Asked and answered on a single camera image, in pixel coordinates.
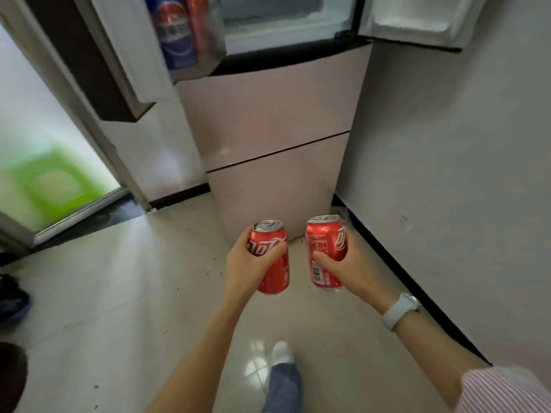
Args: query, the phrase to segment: forearm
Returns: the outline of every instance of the forearm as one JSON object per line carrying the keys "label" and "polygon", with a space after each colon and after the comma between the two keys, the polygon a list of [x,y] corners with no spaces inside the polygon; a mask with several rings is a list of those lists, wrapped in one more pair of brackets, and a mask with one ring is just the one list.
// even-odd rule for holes
{"label": "forearm", "polygon": [[147,413],[212,411],[231,338],[245,304],[224,300],[201,340],[165,383]]}
{"label": "forearm", "polygon": [[[398,295],[383,290],[378,298],[368,296],[365,299],[382,315],[397,301]],[[422,313],[406,314],[396,324],[394,332],[452,409],[461,395],[461,377],[472,369],[489,367]]]}

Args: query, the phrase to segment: refrigerator drawer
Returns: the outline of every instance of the refrigerator drawer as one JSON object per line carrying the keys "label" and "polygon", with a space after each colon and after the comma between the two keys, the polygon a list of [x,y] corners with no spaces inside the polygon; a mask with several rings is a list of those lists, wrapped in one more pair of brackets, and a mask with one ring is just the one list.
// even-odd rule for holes
{"label": "refrigerator drawer", "polygon": [[179,82],[205,169],[350,131],[370,52]]}
{"label": "refrigerator drawer", "polygon": [[279,219],[289,239],[327,214],[348,133],[208,173],[230,244],[259,220]]}

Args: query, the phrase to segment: pant leg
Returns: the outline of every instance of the pant leg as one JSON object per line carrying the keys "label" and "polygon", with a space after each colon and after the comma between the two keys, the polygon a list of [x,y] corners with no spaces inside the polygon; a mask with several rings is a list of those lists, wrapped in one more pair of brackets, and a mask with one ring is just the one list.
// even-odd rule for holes
{"label": "pant leg", "polygon": [[302,380],[295,363],[274,365],[270,385],[261,413],[300,413],[302,411]]}

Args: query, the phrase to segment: white watch strap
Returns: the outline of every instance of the white watch strap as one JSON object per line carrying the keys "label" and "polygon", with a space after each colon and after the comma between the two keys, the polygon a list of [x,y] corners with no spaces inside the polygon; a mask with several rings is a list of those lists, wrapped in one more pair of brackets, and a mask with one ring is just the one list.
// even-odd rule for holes
{"label": "white watch strap", "polygon": [[419,309],[419,302],[417,298],[408,294],[401,294],[396,303],[392,305],[390,309],[382,317],[382,324],[389,330],[394,329],[396,323],[404,317],[404,315],[411,311]]}

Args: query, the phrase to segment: red can in refrigerator door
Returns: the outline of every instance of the red can in refrigerator door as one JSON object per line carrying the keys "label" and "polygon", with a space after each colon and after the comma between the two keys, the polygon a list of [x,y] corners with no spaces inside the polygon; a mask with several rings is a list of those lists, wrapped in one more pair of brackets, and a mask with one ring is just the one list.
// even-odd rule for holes
{"label": "red can in refrigerator door", "polygon": [[313,251],[326,253],[335,261],[342,261],[346,256],[347,243],[344,226],[337,215],[312,217],[306,226],[306,243],[310,263],[310,277],[314,285],[327,290],[342,287],[333,273],[322,268],[313,260]]}
{"label": "red can in refrigerator door", "polygon": [[[249,236],[249,252],[262,256],[279,242],[287,242],[283,222],[262,220],[256,223]],[[289,251],[287,250],[266,271],[258,291],[264,294],[279,294],[289,286]]]}
{"label": "red can in refrigerator door", "polygon": [[189,16],[189,24],[198,53],[210,50],[208,0],[183,0]]}

